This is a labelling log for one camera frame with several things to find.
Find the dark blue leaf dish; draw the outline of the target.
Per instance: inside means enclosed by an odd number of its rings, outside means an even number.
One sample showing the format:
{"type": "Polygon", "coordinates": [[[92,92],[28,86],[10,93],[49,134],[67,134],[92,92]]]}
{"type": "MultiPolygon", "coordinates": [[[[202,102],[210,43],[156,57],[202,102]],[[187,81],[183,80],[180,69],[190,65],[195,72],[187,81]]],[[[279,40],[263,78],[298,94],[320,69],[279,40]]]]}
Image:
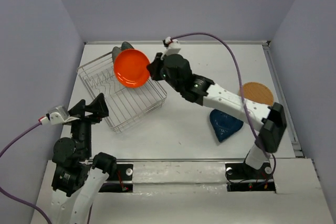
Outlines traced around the dark blue leaf dish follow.
{"type": "Polygon", "coordinates": [[[209,122],[219,143],[226,141],[241,130],[244,122],[220,110],[212,110],[209,122]]]}

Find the grey deer plate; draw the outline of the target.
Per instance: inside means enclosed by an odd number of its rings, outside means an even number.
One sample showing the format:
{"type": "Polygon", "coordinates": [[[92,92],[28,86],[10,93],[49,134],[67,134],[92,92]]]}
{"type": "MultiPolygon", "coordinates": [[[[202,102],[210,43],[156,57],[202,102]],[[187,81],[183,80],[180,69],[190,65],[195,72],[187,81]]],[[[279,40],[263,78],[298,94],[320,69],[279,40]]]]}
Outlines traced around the grey deer plate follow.
{"type": "Polygon", "coordinates": [[[122,52],[120,47],[114,47],[112,50],[112,60],[115,61],[118,57],[118,55],[122,52]]]}

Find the orange plate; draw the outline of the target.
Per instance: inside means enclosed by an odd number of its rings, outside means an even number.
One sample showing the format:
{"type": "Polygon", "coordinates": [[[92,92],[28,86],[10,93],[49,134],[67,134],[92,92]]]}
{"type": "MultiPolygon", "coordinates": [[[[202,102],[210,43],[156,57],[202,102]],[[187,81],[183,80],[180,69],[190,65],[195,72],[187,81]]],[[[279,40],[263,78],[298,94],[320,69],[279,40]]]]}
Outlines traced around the orange plate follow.
{"type": "Polygon", "coordinates": [[[139,88],[149,79],[148,57],[137,49],[122,51],[113,62],[116,79],[127,88],[139,88]]]}

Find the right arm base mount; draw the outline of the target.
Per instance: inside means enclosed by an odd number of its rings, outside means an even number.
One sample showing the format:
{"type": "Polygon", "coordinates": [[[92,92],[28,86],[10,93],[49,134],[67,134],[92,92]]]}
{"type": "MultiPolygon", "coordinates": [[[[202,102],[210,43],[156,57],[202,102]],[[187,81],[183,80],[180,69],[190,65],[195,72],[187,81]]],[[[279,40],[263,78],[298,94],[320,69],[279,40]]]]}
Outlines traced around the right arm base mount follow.
{"type": "Polygon", "coordinates": [[[245,163],[226,163],[225,177],[228,192],[276,191],[270,163],[254,169],[245,163]]]}

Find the teal glazed plate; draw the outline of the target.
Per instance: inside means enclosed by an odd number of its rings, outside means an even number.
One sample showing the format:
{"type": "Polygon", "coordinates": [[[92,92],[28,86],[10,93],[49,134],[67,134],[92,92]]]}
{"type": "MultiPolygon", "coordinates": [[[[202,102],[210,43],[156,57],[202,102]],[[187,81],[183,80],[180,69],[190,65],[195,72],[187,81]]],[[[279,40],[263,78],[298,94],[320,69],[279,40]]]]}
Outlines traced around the teal glazed plate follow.
{"type": "Polygon", "coordinates": [[[128,49],[134,49],[134,47],[127,41],[124,41],[122,44],[121,44],[121,50],[122,51],[125,51],[125,50],[128,50],[128,49]]]}

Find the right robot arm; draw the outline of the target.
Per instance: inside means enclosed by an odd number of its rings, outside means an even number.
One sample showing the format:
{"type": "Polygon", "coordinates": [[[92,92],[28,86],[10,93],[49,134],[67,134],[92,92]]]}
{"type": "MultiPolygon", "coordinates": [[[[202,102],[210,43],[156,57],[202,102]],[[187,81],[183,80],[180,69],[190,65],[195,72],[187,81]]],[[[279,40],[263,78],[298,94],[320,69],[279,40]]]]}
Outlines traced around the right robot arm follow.
{"type": "Polygon", "coordinates": [[[229,92],[213,80],[192,73],[189,61],[179,54],[158,53],[146,68],[152,80],[166,81],[186,101],[224,112],[258,133],[241,166],[246,177],[258,175],[270,154],[277,152],[287,128],[281,104],[269,106],[229,92]]]}

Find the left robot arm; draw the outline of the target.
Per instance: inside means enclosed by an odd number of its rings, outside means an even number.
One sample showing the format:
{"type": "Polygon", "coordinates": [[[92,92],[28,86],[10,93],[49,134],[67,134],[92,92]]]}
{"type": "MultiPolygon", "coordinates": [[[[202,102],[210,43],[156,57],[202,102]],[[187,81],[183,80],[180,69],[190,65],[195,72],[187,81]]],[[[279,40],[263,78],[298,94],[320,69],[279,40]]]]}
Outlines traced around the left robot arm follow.
{"type": "Polygon", "coordinates": [[[85,223],[100,188],[115,176],[117,160],[100,152],[92,156],[91,127],[109,116],[100,93],[90,104],[80,100],[70,110],[58,106],[47,118],[52,125],[70,126],[70,136],[53,146],[52,162],[56,165],[52,180],[52,223],[85,223]]]}

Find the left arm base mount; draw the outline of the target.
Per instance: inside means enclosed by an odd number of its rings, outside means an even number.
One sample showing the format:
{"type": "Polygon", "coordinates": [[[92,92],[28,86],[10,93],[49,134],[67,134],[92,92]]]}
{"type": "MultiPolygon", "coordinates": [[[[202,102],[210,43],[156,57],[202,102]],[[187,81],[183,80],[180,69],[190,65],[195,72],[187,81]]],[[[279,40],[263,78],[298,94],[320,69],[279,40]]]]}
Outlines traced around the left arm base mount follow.
{"type": "Polygon", "coordinates": [[[117,170],[103,183],[100,193],[133,192],[133,164],[117,163],[117,170]]]}

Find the woven bamboo plate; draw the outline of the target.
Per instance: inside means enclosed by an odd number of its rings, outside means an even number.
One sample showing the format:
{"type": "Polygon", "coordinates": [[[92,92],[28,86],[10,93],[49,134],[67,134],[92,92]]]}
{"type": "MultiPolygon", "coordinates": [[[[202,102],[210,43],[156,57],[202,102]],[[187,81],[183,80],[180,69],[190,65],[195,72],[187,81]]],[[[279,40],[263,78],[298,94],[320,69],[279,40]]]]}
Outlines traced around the woven bamboo plate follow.
{"type": "Polygon", "coordinates": [[[244,98],[251,101],[273,105],[274,96],[271,90],[262,83],[259,82],[248,82],[242,87],[244,98]]]}

